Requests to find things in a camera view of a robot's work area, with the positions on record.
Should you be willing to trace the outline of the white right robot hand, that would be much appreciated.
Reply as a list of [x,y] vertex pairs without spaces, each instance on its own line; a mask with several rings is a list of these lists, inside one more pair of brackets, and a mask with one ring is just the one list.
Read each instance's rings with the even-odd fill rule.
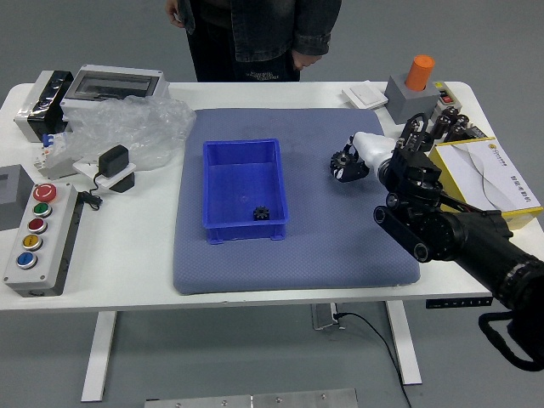
[[341,183],[363,179],[373,173],[380,177],[390,162],[396,141],[382,135],[357,132],[330,160],[332,176]]

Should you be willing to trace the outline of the person's right hand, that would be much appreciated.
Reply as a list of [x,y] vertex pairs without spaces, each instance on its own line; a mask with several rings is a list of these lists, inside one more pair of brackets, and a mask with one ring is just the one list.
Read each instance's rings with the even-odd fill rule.
[[184,28],[184,22],[179,11],[179,4],[177,0],[167,0],[165,3],[165,12],[173,26]]

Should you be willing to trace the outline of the person's left hand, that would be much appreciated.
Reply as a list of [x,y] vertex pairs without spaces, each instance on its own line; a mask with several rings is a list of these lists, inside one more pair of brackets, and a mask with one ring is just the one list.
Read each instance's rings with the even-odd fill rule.
[[292,49],[292,61],[293,68],[296,71],[302,71],[304,68],[310,67],[321,59],[320,55],[307,55],[301,54],[298,51]]

